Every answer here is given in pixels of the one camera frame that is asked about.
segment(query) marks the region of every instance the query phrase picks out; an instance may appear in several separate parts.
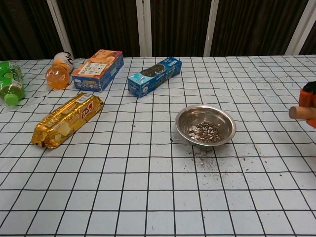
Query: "green plastic bottle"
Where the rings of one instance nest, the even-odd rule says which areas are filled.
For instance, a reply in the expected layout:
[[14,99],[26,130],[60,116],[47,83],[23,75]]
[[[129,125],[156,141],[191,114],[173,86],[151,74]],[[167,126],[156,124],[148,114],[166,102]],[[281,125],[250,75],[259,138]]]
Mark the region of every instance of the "green plastic bottle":
[[7,105],[16,105],[24,97],[22,72],[14,63],[0,62],[0,97]]

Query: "gold snack package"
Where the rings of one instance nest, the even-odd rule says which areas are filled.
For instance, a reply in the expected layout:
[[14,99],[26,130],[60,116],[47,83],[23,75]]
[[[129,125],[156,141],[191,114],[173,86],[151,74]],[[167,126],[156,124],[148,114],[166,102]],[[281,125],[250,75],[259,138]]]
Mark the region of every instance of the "gold snack package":
[[58,147],[102,107],[103,102],[98,96],[79,93],[36,125],[31,143],[40,147]]

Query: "orange plastic bottle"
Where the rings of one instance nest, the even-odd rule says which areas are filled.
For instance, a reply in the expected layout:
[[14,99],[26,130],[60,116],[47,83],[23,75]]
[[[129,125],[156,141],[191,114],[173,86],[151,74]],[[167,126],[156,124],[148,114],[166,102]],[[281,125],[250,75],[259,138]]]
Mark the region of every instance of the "orange plastic bottle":
[[57,53],[46,72],[47,84],[55,89],[64,89],[69,84],[70,72],[74,68],[74,59],[68,52]]

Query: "dark curtain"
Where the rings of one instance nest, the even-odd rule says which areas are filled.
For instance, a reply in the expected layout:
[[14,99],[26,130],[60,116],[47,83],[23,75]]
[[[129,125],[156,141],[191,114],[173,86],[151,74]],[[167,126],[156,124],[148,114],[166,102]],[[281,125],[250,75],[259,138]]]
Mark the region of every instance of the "dark curtain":
[[57,2],[76,58],[89,58],[101,48],[139,57],[136,1]]
[[316,54],[316,22],[301,49],[300,54]]
[[153,56],[203,56],[211,0],[151,0]]
[[45,0],[2,0],[0,60],[52,58],[62,51]]
[[211,56],[282,55],[308,0],[220,0]]

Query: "packaging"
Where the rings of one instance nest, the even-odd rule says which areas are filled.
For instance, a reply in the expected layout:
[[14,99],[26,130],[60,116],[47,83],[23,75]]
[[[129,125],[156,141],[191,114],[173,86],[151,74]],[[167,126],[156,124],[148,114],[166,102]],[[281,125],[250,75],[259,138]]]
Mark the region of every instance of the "packaging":
[[160,63],[136,73],[128,78],[128,91],[138,98],[155,90],[164,81],[181,71],[182,62],[173,57],[166,58]]
[[123,65],[122,52],[100,49],[73,72],[75,87],[102,92]]
[[58,147],[95,116],[102,106],[98,96],[79,93],[36,125],[31,143],[40,147]]

